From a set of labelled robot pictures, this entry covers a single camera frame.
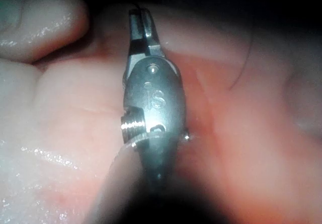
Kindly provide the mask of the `right arm needle driver jaw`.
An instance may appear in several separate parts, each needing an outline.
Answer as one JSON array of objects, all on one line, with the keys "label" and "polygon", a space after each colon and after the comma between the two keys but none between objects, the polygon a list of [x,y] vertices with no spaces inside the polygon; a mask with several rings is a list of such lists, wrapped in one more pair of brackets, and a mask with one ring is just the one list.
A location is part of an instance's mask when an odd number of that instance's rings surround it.
[{"label": "right arm needle driver jaw", "polygon": [[147,9],[132,9],[129,11],[130,46],[129,55],[148,55],[143,16]]},{"label": "right arm needle driver jaw", "polygon": [[148,54],[151,56],[164,57],[156,27],[150,11],[146,8],[141,9],[141,18],[143,22],[144,36],[147,43]]}]

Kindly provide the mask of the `right arm needle driver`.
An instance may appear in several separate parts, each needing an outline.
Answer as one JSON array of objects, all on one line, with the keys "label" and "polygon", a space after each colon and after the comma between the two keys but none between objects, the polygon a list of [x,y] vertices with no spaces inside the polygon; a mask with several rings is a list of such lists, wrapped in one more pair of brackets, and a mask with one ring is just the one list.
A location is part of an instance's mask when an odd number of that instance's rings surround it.
[{"label": "right arm needle driver", "polygon": [[125,143],[153,131],[182,136],[186,128],[186,99],[175,64],[158,56],[129,62],[123,84],[121,130]]}]

